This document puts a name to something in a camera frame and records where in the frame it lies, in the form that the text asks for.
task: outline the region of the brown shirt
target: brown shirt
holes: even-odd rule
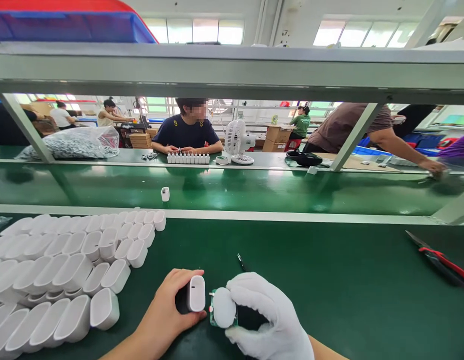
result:
[[[340,104],[325,119],[322,125],[310,135],[307,142],[321,147],[329,153],[338,153],[366,106],[367,104],[364,102],[344,102]],[[392,127],[392,115],[388,106],[384,105],[366,132],[368,134],[390,127]]]

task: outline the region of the black pants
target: black pants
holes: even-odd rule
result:
[[[64,127],[58,127],[60,130],[66,130],[66,129],[73,129],[73,128],[78,128],[78,126],[76,126],[75,124],[70,124],[68,126],[64,126]]]
[[[295,139],[304,139],[305,137],[304,136],[300,136],[299,134],[296,134],[292,131],[292,133],[290,134],[290,137],[289,137],[289,140],[295,140]]]
[[[328,151],[322,149],[321,147],[317,146],[317,145],[314,145],[314,144],[311,144],[311,143],[307,143],[305,144],[305,147],[303,148],[303,152],[305,153],[328,153]]]

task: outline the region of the worker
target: worker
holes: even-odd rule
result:
[[[100,127],[113,126],[113,123],[129,123],[133,120],[132,118],[123,117],[116,114],[116,105],[112,99],[112,97],[109,97],[103,102],[103,108],[100,109],[97,115],[97,124]]]
[[[412,104],[404,107],[397,115],[405,116],[405,120],[393,126],[393,132],[399,138],[409,135],[436,108],[437,105]]]
[[[39,121],[46,121],[45,117],[36,111],[23,109],[28,119],[35,124]],[[25,137],[23,132],[18,127],[17,123],[13,120],[5,106],[0,103],[0,145],[13,145],[13,146],[28,146],[30,142]]]
[[[314,131],[307,140],[303,149],[306,153],[332,153],[337,154],[357,124],[367,104],[360,102],[344,102]],[[368,127],[366,133],[370,140],[385,151],[409,160],[419,167],[440,174],[445,165],[428,159],[414,150],[405,141],[395,135],[392,129],[393,118],[390,109],[384,105]]]
[[[182,315],[175,306],[177,292],[193,276],[203,273],[186,269],[169,272],[135,332],[101,360],[158,360],[180,333],[207,317],[205,311]],[[263,277],[245,272],[230,280],[227,288],[234,302],[258,311],[270,321],[260,331],[239,326],[225,330],[230,342],[245,355],[258,360],[345,360],[307,335],[290,299]]]
[[[57,101],[57,108],[50,111],[50,116],[53,120],[55,120],[55,123],[60,130],[73,129],[77,127],[75,125],[76,119],[70,116],[66,108],[67,106],[64,102]]]
[[[464,136],[452,145],[440,150],[437,156],[439,158],[464,158]]]
[[[297,109],[298,116],[294,117],[290,125],[295,125],[296,128],[290,134],[289,139],[304,139],[307,136],[308,126],[310,125],[310,108],[308,106],[299,106]]]
[[[179,148],[186,153],[218,153],[222,142],[206,119],[205,98],[176,98],[180,114],[165,119],[152,139],[154,150],[167,154]]]

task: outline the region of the bag of cables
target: bag of cables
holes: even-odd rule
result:
[[[74,127],[43,138],[55,159],[104,159],[118,155],[119,135],[113,126]],[[20,160],[40,160],[27,146],[16,156]]]

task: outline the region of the gloved hand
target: gloved hand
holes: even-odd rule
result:
[[[252,308],[269,320],[258,331],[240,326],[225,330],[245,355],[259,360],[314,360],[309,337],[292,302],[280,289],[254,272],[236,276],[227,289],[237,305]]]

